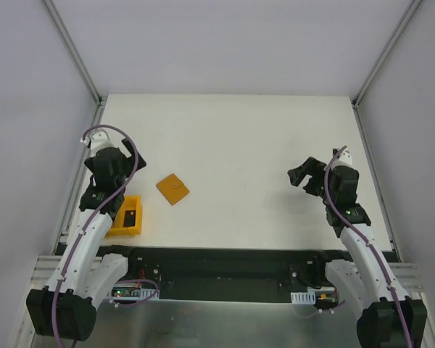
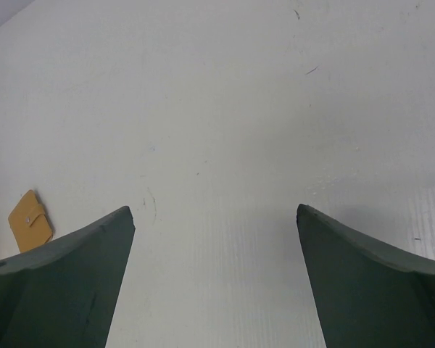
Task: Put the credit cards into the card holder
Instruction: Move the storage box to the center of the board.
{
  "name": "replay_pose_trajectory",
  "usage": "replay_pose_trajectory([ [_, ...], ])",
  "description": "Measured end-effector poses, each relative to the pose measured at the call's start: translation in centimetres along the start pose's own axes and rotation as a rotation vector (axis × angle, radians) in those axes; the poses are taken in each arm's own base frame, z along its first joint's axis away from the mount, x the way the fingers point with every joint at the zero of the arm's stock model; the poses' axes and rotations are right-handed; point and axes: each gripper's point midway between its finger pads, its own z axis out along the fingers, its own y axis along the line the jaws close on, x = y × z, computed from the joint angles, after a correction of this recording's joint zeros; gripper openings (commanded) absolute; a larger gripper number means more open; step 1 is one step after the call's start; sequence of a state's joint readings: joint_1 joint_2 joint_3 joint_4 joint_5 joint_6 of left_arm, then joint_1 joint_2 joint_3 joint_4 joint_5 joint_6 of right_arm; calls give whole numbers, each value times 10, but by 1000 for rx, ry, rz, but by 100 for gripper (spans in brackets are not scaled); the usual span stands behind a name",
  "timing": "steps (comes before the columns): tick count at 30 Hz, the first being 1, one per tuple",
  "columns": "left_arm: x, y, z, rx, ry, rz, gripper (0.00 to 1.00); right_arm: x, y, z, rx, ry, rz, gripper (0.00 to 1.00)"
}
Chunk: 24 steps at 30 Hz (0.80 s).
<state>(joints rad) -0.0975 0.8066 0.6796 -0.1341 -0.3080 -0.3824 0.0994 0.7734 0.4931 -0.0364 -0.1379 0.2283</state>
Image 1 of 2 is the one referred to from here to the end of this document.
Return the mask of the yellow plastic bin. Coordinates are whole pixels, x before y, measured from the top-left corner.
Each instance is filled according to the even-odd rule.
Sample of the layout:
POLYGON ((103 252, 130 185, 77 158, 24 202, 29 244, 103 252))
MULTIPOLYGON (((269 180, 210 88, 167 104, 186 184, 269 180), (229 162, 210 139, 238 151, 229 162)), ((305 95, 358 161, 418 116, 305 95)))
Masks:
POLYGON ((134 237, 141 234, 143 207, 140 196, 126 196, 105 238, 134 237))

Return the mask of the orange leather card holder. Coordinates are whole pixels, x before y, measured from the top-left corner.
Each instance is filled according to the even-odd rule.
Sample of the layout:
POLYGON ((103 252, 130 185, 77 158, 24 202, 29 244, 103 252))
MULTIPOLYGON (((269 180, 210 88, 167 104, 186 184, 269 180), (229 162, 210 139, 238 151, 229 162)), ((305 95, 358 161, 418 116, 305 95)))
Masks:
POLYGON ((159 181, 156 187, 172 206, 189 194, 189 189, 175 174, 170 174, 159 181))

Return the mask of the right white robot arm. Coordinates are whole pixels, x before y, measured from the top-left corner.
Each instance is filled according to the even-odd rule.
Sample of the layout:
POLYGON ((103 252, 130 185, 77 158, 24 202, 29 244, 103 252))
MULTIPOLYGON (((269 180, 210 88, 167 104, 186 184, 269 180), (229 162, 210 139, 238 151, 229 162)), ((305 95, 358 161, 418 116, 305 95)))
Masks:
POLYGON ((412 299, 376 244, 370 218, 357 201, 359 172, 347 150, 327 164, 309 157, 288 171, 291 185, 307 181, 304 191, 323 200, 326 220, 352 261, 322 261, 312 267, 320 286, 333 284, 356 317, 361 347, 420 347, 427 309, 412 299))

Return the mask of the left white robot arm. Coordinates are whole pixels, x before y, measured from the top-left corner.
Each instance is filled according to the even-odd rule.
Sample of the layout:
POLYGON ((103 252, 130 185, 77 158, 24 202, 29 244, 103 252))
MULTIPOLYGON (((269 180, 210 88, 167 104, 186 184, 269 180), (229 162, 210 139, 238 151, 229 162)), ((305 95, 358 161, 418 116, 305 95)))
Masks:
POLYGON ((129 137, 122 140, 127 154, 108 138, 89 143, 94 152, 84 164, 91 179, 80 199, 75 235, 46 284, 30 290, 26 299, 36 333, 59 344, 65 339, 85 341, 94 329, 99 305, 115 283, 138 275, 138 263, 121 254, 104 256, 97 269, 91 266, 125 201, 125 187, 146 162, 129 137))

